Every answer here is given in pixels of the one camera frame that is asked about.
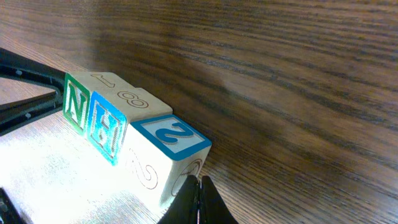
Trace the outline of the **green N wooden block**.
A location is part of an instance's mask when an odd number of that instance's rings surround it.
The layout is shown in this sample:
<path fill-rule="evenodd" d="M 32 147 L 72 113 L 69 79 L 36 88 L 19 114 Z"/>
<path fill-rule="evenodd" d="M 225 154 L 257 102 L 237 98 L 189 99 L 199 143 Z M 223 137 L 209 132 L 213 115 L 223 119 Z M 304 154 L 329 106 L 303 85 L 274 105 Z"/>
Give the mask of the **green N wooden block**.
<path fill-rule="evenodd" d="M 111 72 L 67 72 L 65 75 L 63 115 L 75 131 L 84 136 L 94 91 L 109 92 L 128 84 Z"/>

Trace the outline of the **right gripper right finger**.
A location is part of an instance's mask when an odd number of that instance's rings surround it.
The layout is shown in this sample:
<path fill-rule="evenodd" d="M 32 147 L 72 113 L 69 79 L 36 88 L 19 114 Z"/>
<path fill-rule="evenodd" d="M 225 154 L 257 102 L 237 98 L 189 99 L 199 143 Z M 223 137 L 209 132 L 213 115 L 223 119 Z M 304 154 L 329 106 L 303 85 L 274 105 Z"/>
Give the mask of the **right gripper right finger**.
<path fill-rule="evenodd" d="M 158 224 L 238 224 L 211 178 L 189 175 Z"/>

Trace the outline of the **blue H wooden block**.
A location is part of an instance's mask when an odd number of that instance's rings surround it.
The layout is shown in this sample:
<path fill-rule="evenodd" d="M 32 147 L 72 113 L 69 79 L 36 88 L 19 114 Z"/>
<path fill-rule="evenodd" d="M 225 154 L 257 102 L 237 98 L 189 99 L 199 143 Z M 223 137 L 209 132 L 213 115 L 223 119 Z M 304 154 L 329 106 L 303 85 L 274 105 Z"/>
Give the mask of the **blue H wooden block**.
<path fill-rule="evenodd" d="M 114 166 L 131 122 L 172 113 L 172 107 L 143 88 L 122 88 L 107 93 L 94 91 L 86 138 Z"/>

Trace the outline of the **number 2 wooden block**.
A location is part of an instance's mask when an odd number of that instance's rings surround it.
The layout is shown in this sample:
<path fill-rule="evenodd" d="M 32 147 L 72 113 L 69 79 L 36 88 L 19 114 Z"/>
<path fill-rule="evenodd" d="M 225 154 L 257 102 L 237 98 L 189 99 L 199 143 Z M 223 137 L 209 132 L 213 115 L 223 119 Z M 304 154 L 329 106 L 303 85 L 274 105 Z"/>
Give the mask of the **number 2 wooden block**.
<path fill-rule="evenodd" d="M 119 165 L 150 210 L 167 208 L 189 175 L 198 176 L 212 142 L 174 114 L 131 122 Z"/>

